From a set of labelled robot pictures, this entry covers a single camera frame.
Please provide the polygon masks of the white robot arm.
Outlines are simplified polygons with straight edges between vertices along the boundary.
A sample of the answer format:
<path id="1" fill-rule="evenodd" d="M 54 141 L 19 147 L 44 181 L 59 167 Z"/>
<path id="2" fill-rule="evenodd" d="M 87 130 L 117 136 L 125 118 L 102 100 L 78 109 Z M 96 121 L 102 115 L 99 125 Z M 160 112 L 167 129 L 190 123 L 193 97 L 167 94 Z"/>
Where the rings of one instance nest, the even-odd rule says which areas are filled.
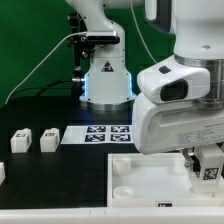
<path id="1" fill-rule="evenodd" d="M 94 45 L 81 102 L 132 103 L 132 138 L 145 155 L 224 141 L 224 0 L 66 0 Z M 141 5 L 147 21 L 175 36 L 172 56 L 137 76 L 125 67 L 123 29 L 109 8 Z"/>

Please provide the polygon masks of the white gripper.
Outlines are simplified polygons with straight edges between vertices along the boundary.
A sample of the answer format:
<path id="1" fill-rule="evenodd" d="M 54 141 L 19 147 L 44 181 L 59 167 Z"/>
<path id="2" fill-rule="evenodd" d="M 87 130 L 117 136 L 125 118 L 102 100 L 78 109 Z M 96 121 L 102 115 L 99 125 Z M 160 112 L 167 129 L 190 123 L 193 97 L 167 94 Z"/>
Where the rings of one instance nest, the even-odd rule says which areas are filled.
<path id="1" fill-rule="evenodd" d="M 156 105 L 139 94 L 133 105 L 132 137 L 145 155 L 182 149 L 184 166 L 192 170 L 189 148 L 224 142 L 224 109 L 198 109 L 192 101 Z"/>

